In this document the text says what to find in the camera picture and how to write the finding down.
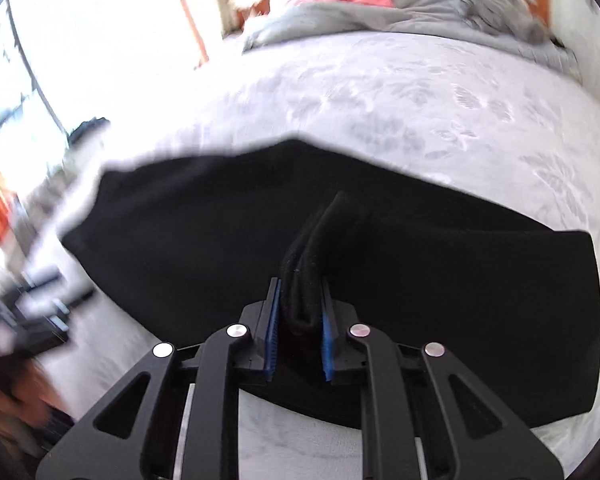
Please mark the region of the left hand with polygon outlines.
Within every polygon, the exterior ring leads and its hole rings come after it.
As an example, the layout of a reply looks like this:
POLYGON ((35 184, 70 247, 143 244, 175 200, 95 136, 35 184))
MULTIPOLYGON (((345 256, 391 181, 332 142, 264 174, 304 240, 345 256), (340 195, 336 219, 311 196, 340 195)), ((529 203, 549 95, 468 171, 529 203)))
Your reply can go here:
POLYGON ((71 428, 74 419, 65 408, 44 368, 38 361, 28 361, 12 383, 12 393, 4 393, 0 389, 0 440, 16 443, 10 426, 12 419, 39 430, 52 426, 54 422, 58 422, 61 428, 71 428))

